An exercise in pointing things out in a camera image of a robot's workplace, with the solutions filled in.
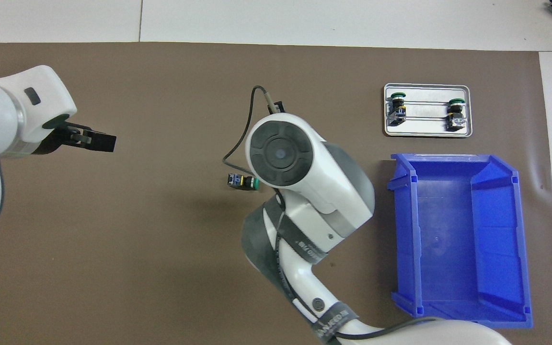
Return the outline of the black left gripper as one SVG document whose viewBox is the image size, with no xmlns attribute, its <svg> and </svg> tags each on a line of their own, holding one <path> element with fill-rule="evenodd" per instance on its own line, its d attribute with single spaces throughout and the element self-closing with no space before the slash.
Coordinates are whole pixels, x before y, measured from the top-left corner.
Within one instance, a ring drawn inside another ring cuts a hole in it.
<svg viewBox="0 0 552 345">
<path fill-rule="evenodd" d="M 91 151 L 114 152 L 117 137 L 96 131 L 89 126 L 68 122 L 70 115 L 58 115 L 48 120 L 43 127 L 52 129 L 34 150 L 34 155 L 46 155 L 60 146 L 80 147 Z"/>
</svg>

